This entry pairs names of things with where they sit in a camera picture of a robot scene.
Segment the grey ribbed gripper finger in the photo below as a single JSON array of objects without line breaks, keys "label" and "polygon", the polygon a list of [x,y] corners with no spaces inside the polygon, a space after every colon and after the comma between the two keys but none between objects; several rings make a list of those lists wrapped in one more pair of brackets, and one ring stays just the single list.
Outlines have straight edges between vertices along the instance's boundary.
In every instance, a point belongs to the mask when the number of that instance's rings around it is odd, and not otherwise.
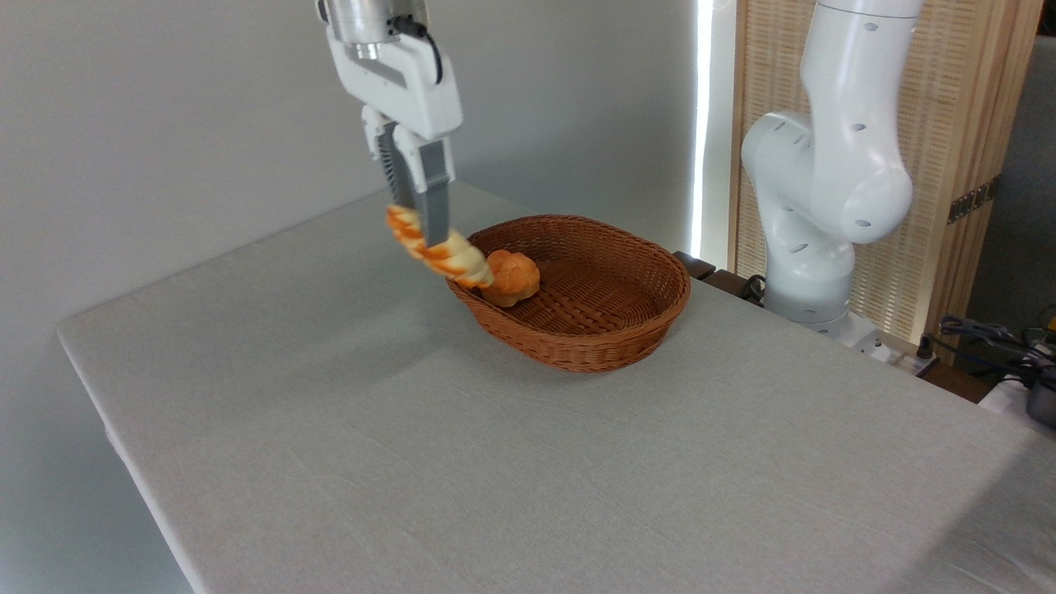
[{"label": "grey ribbed gripper finger", "polygon": [[393,203],[415,210],[413,181],[408,173],[403,155],[398,151],[394,140],[395,120],[390,120],[373,106],[363,106],[361,120],[370,154],[384,169],[389,192]]},{"label": "grey ribbed gripper finger", "polygon": [[425,140],[404,125],[396,125],[394,140],[412,179],[415,211],[427,248],[448,240],[449,185],[455,179],[450,140]]}]

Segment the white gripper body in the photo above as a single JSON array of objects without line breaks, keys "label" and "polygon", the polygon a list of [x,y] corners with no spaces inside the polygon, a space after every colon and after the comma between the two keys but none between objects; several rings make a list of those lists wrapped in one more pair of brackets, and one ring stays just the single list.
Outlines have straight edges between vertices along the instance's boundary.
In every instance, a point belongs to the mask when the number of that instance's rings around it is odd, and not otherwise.
[{"label": "white gripper body", "polygon": [[377,59],[359,60],[328,35],[340,82],[351,97],[372,106],[390,120],[404,125],[423,140],[440,140],[463,124],[459,87],[449,57],[441,56],[437,82],[436,56],[429,41],[398,35],[377,48]]}]

